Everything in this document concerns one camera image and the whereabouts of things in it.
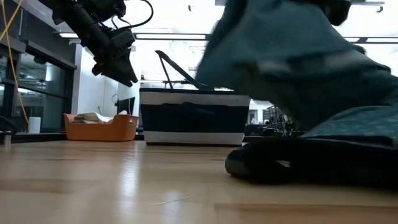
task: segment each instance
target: fabric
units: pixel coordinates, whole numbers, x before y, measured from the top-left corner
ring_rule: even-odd
[[[101,116],[98,113],[90,112],[90,113],[82,113],[78,114],[74,117],[74,123],[110,123],[113,118]]]
[[[195,79],[270,101],[306,137],[396,139],[398,78],[363,53],[313,4],[229,0]]]

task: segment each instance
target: orange basket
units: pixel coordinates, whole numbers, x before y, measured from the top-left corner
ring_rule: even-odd
[[[136,136],[138,117],[116,115],[109,124],[72,123],[76,115],[64,114],[68,140],[132,141]]]

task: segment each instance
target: wooden table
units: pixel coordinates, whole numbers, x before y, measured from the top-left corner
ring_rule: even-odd
[[[249,185],[225,173],[230,150],[13,144],[0,151],[0,223],[398,223],[395,192]]]

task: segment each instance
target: basket handle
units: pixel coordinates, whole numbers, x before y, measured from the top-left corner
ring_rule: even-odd
[[[173,67],[178,73],[183,76],[189,83],[191,83],[194,87],[196,87],[198,90],[214,90],[214,88],[210,88],[202,83],[198,83],[196,80],[194,80],[184,69],[182,69],[177,63],[175,63],[169,56],[167,56],[166,53],[164,53],[161,50],[155,50],[155,53],[160,58],[160,62],[162,63],[163,70],[166,74],[167,80],[169,82],[170,88],[173,89],[173,86],[170,81],[169,74],[166,71],[166,67],[164,66],[163,60],[165,60],[171,67]]]

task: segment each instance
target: robotic arm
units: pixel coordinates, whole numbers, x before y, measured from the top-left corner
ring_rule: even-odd
[[[102,74],[126,86],[138,82],[130,63],[130,46],[135,41],[131,28],[149,22],[152,14],[145,22],[111,29],[104,21],[126,14],[123,0],[43,0],[53,10],[56,25],[66,22],[81,39],[81,45],[88,47],[93,53],[96,65],[94,75]]]

